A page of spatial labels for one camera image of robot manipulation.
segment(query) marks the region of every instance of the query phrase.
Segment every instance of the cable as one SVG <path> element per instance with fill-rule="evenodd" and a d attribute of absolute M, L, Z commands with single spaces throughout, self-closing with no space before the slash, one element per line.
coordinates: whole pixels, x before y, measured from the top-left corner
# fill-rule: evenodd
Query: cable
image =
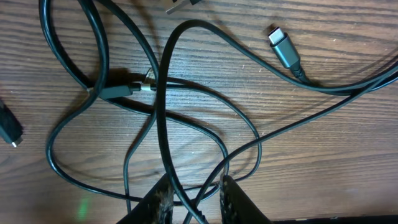
<path fill-rule="evenodd" d="M 115 15 L 117 15 L 121 21 L 123 21 L 125 23 L 125 25 L 130 29 L 130 31 L 133 33 L 133 35 L 137 38 L 137 40 L 139 41 L 139 43 L 141 44 L 142 48 L 144 49 L 145 53 L 148 56 L 148 59 L 150 60 L 150 64 L 152 65 L 152 69 L 155 73 L 155 78 L 157 78 L 157 72 L 159 69 L 159 64 L 156 61 L 155 55 L 152 51 L 152 49 L 150 48 L 148 42 L 146 41 L 145 37 L 143 36 L 143 34 L 140 32 L 140 30 L 138 29 L 138 27 L 133 23 L 132 20 L 130 20 L 130 18 L 117 6 L 115 5 L 115 3 L 113 3 L 112 1 L 108 1 L 108 0 L 98 0 L 98 2 L 100 2 L 101 4 L 104 4 L 104 6 L 106 6 L 112 13 L 114 13 Z M 44 33 L 44 36 L 47 40 L 47 42 L 49 43 L 50 48 L 52 49 L 53 53 L 55 54 L 55 56 L 59 59 L 59 61 L 61 62 L 61 64 L 64 66 L 64 68 L 69 72 L 69 74 L 86 90 L 91 89 L 91 87 L 95 84 L 94 82 L 92 82 L 91 80 L 89 80 L 82 72 L 81 70 L 72 62 L 72 60 L 69 58 L 69 56 L 67 55 L 66 51 L 64 50 L 64 48 L 62 47 L 56 33 L 55 30 L 53 28 L 53 23 L 52 23 L 52 18 L 51 18 L 51 1 L 50 0 L 40 0 L 39 1 L 39 14 L 40 14 L 40 23 L 42 25 L 42 30 Z M 88 1 L 86 3 L 83 3 L 83 6 L 86 7 L 86 11 L 87 11 L 87 16 L 91 18 L 92 23 L 95 25 L 95 27 L 98 27 L 102 24 L 99 16 L 93 16 L 91 14 L 95 14 L 97 15 L 98 12 L 96 12 L 96 9 L 94 7 L 94 5 L 92 4 L 92 1 Z M 104 32 L 101 32 L 100 34 L 98 34 L 102 39 L 106 38 L 106 35 Z M 103 49 L 107 49 L 108 47 L 105 45 L 99 45 L 99 50 L 103 50 Z M 107 53 L 106 57 L 102 58 L 102 60 L 104 61 L 104 63 L 107 63 L 108 68 L 107 69 L 102 69 L 101 68 L 101 72 L 108 72 L 109 70 L 109 53 Z M 181 83 L 183 82 L 183 80 L 179 80 L 179 79 L 175 79 L 174 82 L 176 83 Z M 247 124 L 249 125 L 249 127 L 253 130 L 254 134 L 256 135 L 256 137 L 258 138 L 258 132 L 255 129 L 254 125 L 250 122 L 250 120 L 246 117 L 246 115 L 244 115 L 239 109 L 237 109 L 237 107 L 235 107 L 232 103 L 230 103 L 228 100 L 226 100 L 225 97 L 221 96 L 219 93 L 210 90 L 208 88 L 205 88 L 197 83 L 193 83 L 190 82 L 191 85 L 196 85 L 197 86 L 197 91 L 201 91 L 203 93 L 209 93 L 208 95 L 212 96 L 212 97 L 216 97 L 216 98 L 224 98 L 224 102 L 225 104 L 229 104 L 229 107 L 234 108 L 233 110 L 237 111 L 237 113 L 244 118 L 245 122 L 247 122 Z M 101 90 L 103 89 L 103 86 L 101 86 L 100 89 L 97 88 L 97 93 L 101 92 Z M 140 135 L 137 136 L 136 140 L 134 141 L 134 143 L 132 144 L 131 148 L 129 149 L 129 151 L 126 154 L 125 160 L 124 160 L 124 165 L 123 165 L 123 176 L 124 176 L 124 186 L 125 186 L 125 195 L 123 194 L 117 194 L 114 192 L 110 192 L 107 190 L 103 190 L 103 189 L 98 189 L 96 187 L 90 186 L 90 185 L 86 185 L 72 177 L 70 177 L 68 174 L 66 174 L 56 163 L 54 155 L 53 155 L 53 142 L 55 140 L 55 138 L 57 137 L 58 133 L 60 132 L 60 130 L 62 129 L 62 127 L 64 127 L 69 121 L 71 121 L 75 116 L 79 115 L 80 113 L 82 113 L 84 110 L 87 109 L 87 107 L 89 107 L 92 104 L 92 101 L 95 100 L 98 97 L 97 95 L 90 95 L 90 98 L 88 100 L 91 101 L 86 101 L 82 104 L 81 108 L 76 111 L 73 116 L 66 116 L 65 118 L 62 119 L 61 123 L 58 124 L 56 126 L 56 128 L 52 131 L 52 133 L 49 136 L 49 139 L 47 141 L 47 146 L 46 146 L 46 155 L 47 155 L 47 160 L 51 166 L 51 168 L 61 177 L 63 177 L 66 181 L 70 182 L 73 185 L 76 185 L 80 188 L 83 188 L 85 190 L 88 190 L 90 192 L 94 192 L 97 194 L 102 194 L 102 195 L 107 195 L 110 197 L 114 197 L 114 198 L 120 198 L 120 199 L 125 199 L 126 200 L 126 204 L 127 204 L 127 210 L 130 211 L 131 210 L 131 205 L 130 205 L 130 201 L 135 201 L 135 202 L 139 202 L 142 198 L 140 197 L 132 197 L 129 195 L 129 181 L 128 181 L 128 163 L 129 160 L 132 156 L 132 154 L 134 153 L 134 151 L 138 148 L 138 146 L 140 145 L 140 143 L 142 142 L 142 140 L 145 138 L 147 132 L 150 130 L 150 128 L 152 127 L 153 123 L 154 123 L 154 118 L 155 116 L 153 116 L 153 114 L 155 114 L 155 110 L 153 107 L 149 106 L 149 105 L 145 105 L 143 103 L 139 103 L 136 101 L 132 101 L 132 100 L 127 100 L 125 98 L 116 98 L 116 99 L 111 99 L 111 100 L 106 100 L 108 103 L 111 103 L 115 106 L 118 106 L 122 109 L 134 112 L 134 113 L 139 113 L 139 114 L 144 114 L 144 115 L 149 115 L 150 118 L 148 120 L 148 122 L 146 123 L 146 125 L 144 125 L 143 127 L 143 131 L 140 133 Z M 171 111 L 167 112 L 167 119 L 177 122 L 179 124 L 183 124 L 186 125 L 190 128 L 193 128 L 197 131 L 202 132 L 203 134 L 206 134 L 207 136 L 209 136 L 210 138 L 212 138 L 220 147 L 221 152 L 223 153 L 223 156 L 226 157 L 228 155 L 228 151 L 227 148 L 225 147 L 224 143 L 222 142 L 222 140 L 212 131 L 210 131 L 209 129 L 196 124 L 195 122 L 193 122 L 192 120 L 185 118 L 183 116 L 180 116 L 178 114 L 175 114 Z M 246 174 L 244 177 L 240 177 L 238 179 L 236 179 L 236 181 L 239 180 L 243 180 L 247 177 L 249 177 L 250 175 L 252 175 L 258 168 L 259 163 L 261 161 L 261 145 L 259 145 L 259 153 L 257 155 L 257 162 L 254 166 L 254 168 L 252 169 L 252 171 L 250 171 L 250 173 Z M 228 167 L 229 165 L 226 164 L 225 165 L 225 173 L 228 173 Z M 204 196 L 203 199 L 207 199 L 209 197 L 211 197 L 212 195 L 214 195 L 218 189 L 219 186 L 216 184 L 213 184 L 215 187 L 213 189 L 211 189 L 209 192 L 207 192 Z M 198 187 L 191 187 L 188 188 L 187 190 L 192 190 L 192 189 L 197 189 L 200 188 L 201 186 Z M 181 206 L 183 205 L 181 202 L 174 202 L 174 205 L 176 206 Z"/>
<path fill-rule="evenodd" d="M 240 51 L 242 54 L 244 54 L 245 56 L 254 60 L 259 65 L 262 65 L 264 68 L 270 70 L 272 73 L 276 74 L 278 77 L 281 77 L 283 80 L 286 80 L 291 84 L 306 88 L 308 90 L 320 91 L 320 92 L 331 94 L 331 95 L 339 95 L 342 92 L 350 95 L 346 100 L 343 100 L 341 103 L 338 103 L 338 104 L 332 106 L 331 108 L 328 108 L 328 109 L 321 111 L 313 116 L 303 119 L 302 121 L 291 124 L 290 126 L 286 126 L 285 128 L 282 128 L 281 130 L 276 131 L 275 135 L 284 133 L 290 129 L 296 128 L 296 127 L 301 126 L 307 122 L 310 122 L 313 119 L 317 119 L 317 118 L 320 118 L 328 113 L 331 113 L 332 111 L 337 110 L 338 108 L 341 108 L 342 106 L 357 99 L 358 97 L 367 93 L 368 91 L 373 90 L 373 88 L 380 87 L 380 84 L 383 83 L 384 79 L 391 77 L 393 80 L 396 80 L 396 76 L 398 75 L 398 73 L 397 73 L 398 62 L 396 62 L 388 71 L 382 72 L 374 77 L 371 77 L 366 80 L 363 80 L 363 81 L 360 81 L 360 82 L 357 82 L 354 84 L 350 84 L 350 85 L 324 87 L 324 86 L 317 86 L 314 84 L 301 83 L 297 80 L 294 80 L 294 79 L 284 75 L 282 72 L 278 71 L 276 68 L 269 65 L 267 62 L 263 61 L 261 58 L 259 58 L 254 53 L 250 52 L 248 49 L 245 49 L 242 45 L 237 43 L 234 39 L 232 39 L 228 34 L 223 32 L 221 29 L 217 28 L 216 26 L 214 26 L 208 22 L 191 20 L 191 21 L 186 21 L 186 22 L 183 22 L 182 24 L 180 24 L 177 28 L 175 28 L 175 30 L 170 35 L 170 37 L 166 43 L 166 46 L 164 48 L 164 51 L 163 51 L 162 60 L 160 62 L 160 68 L 159 68 L 159 79 L 158 79 L 158 83 L 157 83 L 156 100 L 157 100 L 157 130 L 158 130 L 159 146 L 160 146 L 160 151 L 162 153 L 164 167 L 165 167 L 166 173 L 168 174 L 169 179 L 173 185 L 173 188 L 176 191 L 177 196 L 180 198 L 180 200 L 184 203 L 185 207 L 189 211 L 186 219 L 184 220 L 184 223 L 189 223 L 192 216 L 194 216 L 199 223 L 207 223 L 205 217 L 197 209 L 197 205 L 200 202 L 200 199 L 202 198 L 202 195 L 205 192 L 205 190 L 207 189 L 208 185 L 210 185 L 210 182 L 213 181 L 213 179 L 215 178 L 215 175 L 219 172 L 218 167 L 217 167 L 212 172 L 212 174 L 209 176 L 207 181 L 203 184 L 203 187 L 201 188 L 201 190 L 199 191 L 199 193 L 197 195 L 195 204 L 192 204 L 192 202 L 188 198 L 188 195 L 183 191 L 183 188 L 182 188 L 182 186 L 179 182 L 179 179 L 176 175 L 176 172 L 175 172 L 175 169 L 173 166 L 173 162 L 172 162 L 172 158 L 170 155 L 169 142 L 167 139 L 167 127 L 166 127 L 166 119 L 165 119 L 165 107 L 166 107 L 165 92 L 166 92 L 166 87 L 167 87 L 167 75 L 169 72 L 169 65 L 170 65 L 173 49 L 175 47 L 175 44 L 178 41 L 178 38 L 181 36 L 181 34 L 184 31 L 186 31 L 187 29 L 192 28 L 192 27 L 202 27 L 204 29 L 212 31 L 214 34 L 216 34 L 219 37 L 221 37 L 222 39 L 224 39 L 227 43 L 229 43 L 235 49 Z M 258 143 L 261 143 L 266 140 L 267 140 L 266 136 L 263 136 L 257 140 L 252 141 L 252 142 L 256 142 L 258 144 Z M 232 159 L 234 156 L 238 155 L 240 152 L 242 152 L 246 149 L 247 149 L 246 147 L 239 148 L 236 151 L 234 151 L 232 154 L 230 154 L 228 156 L 228 158 Z"/>
<path fill-rule="evenodd" d="M 199 223 L 208 223 L 204 215 L 202 215 L 201 211 L 197 209 L 198 204 L 205 200 L 212 195 L 214 195 L 218 190 L 219 186 L 217 183 L 213 183 L 214 179 L 224 169 L 224 174 L 228 173 L 229 162 L 231 159 L 236 157 L 238 154 L 242 153 L 243 151 L 253 147 L 255 145 L 258 146 L 257 150 L 257 160 L 252 168 L 252 170 L 236 179 L 236 181 L 246 179 L 253 175 L 257 168 L 259 167 L 261 156 L 262 156 L 262 146 L 261 143 L 271 139 L 275 136 L 278 136 L 282 133 L 290 131 L 294 128 L 297 128 L 303 124 L 307 124 L 315 119 L 321 118 L 329 113 L 332 113 L 341 107 L 351 103 L 355 99 L 359 98 L 365 93 L 370 91 L 378 90 L 382 87 L 385 87 L 398 79 L 398 62 L 393 63 L 389 68 L 385 69 L 383 72 L 361 80 L 359 82 L 349 84 L 349 85 L 341 85 L 341 86 L 321 86 L 319 84 L 313 83 L 305 74 L 304 70 L 300 66 L 300 57 L 291 43 L 290 39 L 288 38 L 287 34 L 284 34 L 280 29 L 275 30 L 275 35 L 270 34 L 270 39 L 272 42 L 271 47 L 273 47 L 275 53 L 280 58 L 281 63 L 284 64 L 285 67 L 289 68 L 292 73 L 294 74 L 295 78 L 290 78 L 287 75 L 283 74 L 272 65 L 268 64 L 267 62 L 263 61 L 260 57 L 255 55 L 254 53 L 250 52 L 248 49 L 244 48 L 240 45 L 237 41 L 232 39 L 228 34 L 220 30 L 219 28 L 215 27 L 214 25 L 205 22 L 205 21 L 186 21 L 180 24 L 170 35 L 167 44 L 165 46 L 162 60 L 160 66 L 157 62 L 157 59 L 151 49 L 150 45 L 146 41 L 142 32 L 138 29 L 138 27 L 133 23 L 133 21 L 128 17 L 128 15 L 123 12 L 115 3 L 111 0 L 97 0 L 99 3 L 103 4 L 106 8 L 108 8 L 113 14 L 115 14 L 129 30 L 135 36 L 139 44 L 144 49 L 145 54 L 147 55 L 151 67 L 154 71 L 155 75 L 155 82 L 156 84 L 151 86 L 150 88 L 156 91 L 156 101 L 153 106 L 146 105 L 134 100 L 129 100 L 127 98 L 119 97 L 119 98 L 112 98 L 108 99 L 102 96 L 104 101 L 111 103 L 112 105 L 118 106 L 124 110 L 128 110 L 133 113 L 144 114 L 149 116 L 149 119 L 143 125 L 141 132 L 137 135 L 134 142 L 132 143 L 131 147 L 129 148 L 128 152 L 126 153 L 124 165 L 123 165 L 123 177 L 124 177 L 124 188 L 125 194 L 118 194 L 115 192 L 110 192 L 107 190 L 99 189 L 94 186 L 86 185 L 83 182 L 80 182 L 72 177 L 70 177 L 66 172 L 64 172 L 59 165 L 56 163 L 53 153 L 53 144 L 54 141 L 62 130 L 62 128 L 68 124 L 73 118 L 84 112 L 88 109 L 94 101 L 101 95 L 101 92 L 104 90 L 107 76 L 109 73 L 109 47 L 108 41 L 106 38 L 106 34 L 104 31 L 103 23 L 101 21 L 100 15 L 98 14 L 98 10 L 96 9 L 95 5 L 93 4 L 92 0 L 78 0 L 80 6 L 82 7 L 84 13 L 86 14 L 90 25 L 95 33 L 97 48 L 99 52 L 99 59 L 100 59 L 100 68 L 99 68 L 99 77 L 98 79 L 93 82 L 87 76 L 81 72 L 81 70 L 72 62 L 70 57 L 67 55 L 65 49 L 62 47 L 56 33 L 55 29 L 53 28 L 53 22 L 51 18 L 51 0 L 40 0 L 39 1 L 39 15 L 40 15 L 40 23 L 42 26 L 42 30 L 44 36 L 49 43 L 52 52 L 55 56 L 59 59 L 60 63 L 64 66 L 67 72 L 86 90 L 89 90 L 89 97 L 78 107 L 77 110 L 69 112 L 64 118 L 60 120 L 60 122 L 55 126 L 52 132 L 49 135 L 47 140 L 45 153 L 47 156 L 47 161 L 50 164 L 51 168 L 62 178 L 64 178 L 67 182 L 76 185 L 77 187 L 83 188 L 90 192 L 94 192 L 97 194 L 107 195 L 114 198 L 120 198 L 126 200 L 127 211 L 131 211 L 131 204 L 130 201 L 139 202 L 141 200 L 140 197 L 133 197 L 130 196 L 129 193 L 129 176 L 128 176 L 128 164 L 129 160 L 134 154 L 135 150 L 139 147 L 142 140 L 146 137 L 147 133 L 153 126 L 154 122 L 157 122 L 157 131 L 158 131 L 158 138 L 159 138 L 159 147 L 160 153 L 162 155 L 162 162 L 165 167 L 165 171 L 169 177 L 169 180 L 174 188 L 175 194 L 179 197 L 180 201 L 174 202 L 175 205 L 183 205 L 185 206 L 189 213 L 186 216 L 184 223 L 189 223 L 192 216 L 194 216 Z M 187 29 L 192 27 L 202 27 L 211 31 L 212 33 L 218 35 L 222 39 L 224 39 L 227 43 L 229 43 L 232 47 L 236 50 L 240 51 L 245 56 L 249 57 L 253 61 L 257 62 L 259 65 L 263 66 L 264 68 L 268 69 L 270 72 L 274 73 L 281 79 L 295 85 L 298 87 L 305 88 L 307 90 L 312 91 L 319 91 L 321 93 L 329 94 L 329 95 L 338 95 L 338 96 L 348 96 L 346 99 L 342 100 L 341 102 L 321 111 L 314 115 L 311 115 L 305 119 L 297 121 L 293 124 L 290 124 L 284 128 L 280 128 L 274 132 L 271 132 L 265 136 L 260 137 L 258 131 L 256 130 L 255 126 L 249 120 L 249 118 L 233 105 L 232 102 L 227 99 L 227 97 L 223 96 L 221 93 L 218 93 L 214 90 L 211 90 L 203 85 L 199 85 L 197 83 L 193 83 L 190 81 L 178 79 L 178 78 L 168 78 L 168 70 L 170 61 L 172 58 L 172 52 L 174 50 L 175 44 L 178 41 L 180 35 L 185 32 Z M 294 55 L 293 58 L 287 58 L 288 55 Z M 188 91 L 197 91 L 199 93 L 206 94 L 210 97 L 213 97 L 226 106 L 230 107 L 235 113 L 237 113 L 251 128 L 255 140 L 239 147 L 231 154 L 228 154 L 228 150 L 225 144 L 222 142 L 221 138 L 217 136 L 214 132 L 209 130 L 206 127 L 203 127 L 196 122 L 192 121 L 190 118 L 186 118 L 182 115 L 176 114 L 172 111 L 167 111 L 165 109 L 166 101 L 165 101 L 165 93 L 167 89 L 174 89 L 174 90 L 188 90 Z M 224 159 L 216 166 L 216 168 L 212 171 L 209 177 L 206 179 L 205 183 L 202 186 L 190 187 L 184 189 L 182 184 L 180 183 L 173 162 L 170 154 L 169 142 L 167 139 L 167 127 L 166 127 L 166 119 L 176 122 L 178 124 L 185 125 L 189 128 L 193 128 L 203 134 L 206 134 L 212 140 L 219 145 L 221 152 L 223 154 Z M 186 190 L 191 189 L 200 189 L 196 198 L 191 200 L 188 198 L 187 194 L 185 193 Z"/>

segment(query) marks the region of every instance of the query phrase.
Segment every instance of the cable plug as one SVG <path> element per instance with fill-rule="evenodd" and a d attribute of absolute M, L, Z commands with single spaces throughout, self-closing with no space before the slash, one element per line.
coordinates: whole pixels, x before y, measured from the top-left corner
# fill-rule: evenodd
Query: cable plug
<path fill-rule="evenodd" d="M 0 135 L 4 141 L 17 147 L 22 142 L 22 126 L 10 109 L 0 100 Z"/>
<path fill-rule="evenodd" d="M 131 96 L 134 91 L 141 91 L 141 83 L 133 82 L 126 85 L 106 86 L 102 89 L 99 97 L 105 100 Z"/>
<path fill-rule="evenodd" d="M 283 33 L 282 29 L 276 27 L 268 34 L 271 41 L 271 48 L 275 52 L 281 64 L 290 69 L 294 77 L 304 83 L 309 83 L 309 79 L 305 76 L 304 69 L 300 65 L 300 55 L 294 47 L 287 33 Z"/>
<path fill-rule="evenodd" d="M 166 13 L 169 15 L 177 10 L 180 10 L 189 3 L 191 3 L 191 5 L 193 6 L 198 2 L 200 2 L 200 0 L 163 0 L 164 7 L 166 8 Z"/>

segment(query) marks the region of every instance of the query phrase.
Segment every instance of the wooden table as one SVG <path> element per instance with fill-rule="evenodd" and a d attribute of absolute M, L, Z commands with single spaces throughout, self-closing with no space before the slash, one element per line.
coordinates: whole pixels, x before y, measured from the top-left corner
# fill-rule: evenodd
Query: wooden table
<path fill-rule="evenodd" d="M 275 23 L 291 36 L 308 76 L 327 85 L 370 76 L 398 53 L 398 1 L 215 0 L 171 16 L 158 0 L 116 2 L 139 26 L 159 58 L 173 29 L 189 19 L 217 24 L 282 69 L 263 32 Z M 67 52 L 86 74 L 95 77 L 98 52 L 79 4 L 57 0 L 53 5 L 55 26 Z M 108 33 L 111 68 L 146 73 L 149 62 L 137 41 L 116 16 L 98 8 Z M 25 140 L 17 149 L 0 142 L 0 222 L 117 222 L 126 214 L 123 200 L 65 182 L 45 160 L 50 130 L 86 93 L 48 47 L 37 1 L 1 1 L 0 29 L 0 97 L 25 130 Z M 260 134 L 342 99 L 277 78 L 203 29 L 182 35 L 169 74 L 230 97 Z M 259 170 L 240 186 L 272 220 L 398 214 L 397 91 L 398 85 L 390 85 L 265 142 Z M 133 98 L 152 103 L 154 95 L 136 93 Z M 175 90 L 168 91 L 167 100 L 168 109 L 191 116 L 218 133 L 230 152 L 253 139 L 245 123 L 214 99 Z M 145 116 L 98 100 L 61 132 L 55 143 L 57 159 L 72 177 L 123 193 L 124 155 L 145 120 Z M 181 125 L 168 122 L 168 128 L 180 180 L 202 183 L 221 160 L 217 145 Z M 233 176 L 248 172 L 255 155 L 253 148 L 235 159 Z M 154 127 L 130 164 L 132 194 L 145 195 L 163 173 Z M 201 203 L 200 210 L 211 223 L 219 223 L 218 194 Z M 181 223 L 186 210 L 175 208 L 174 212 L 175 222 Z"/>

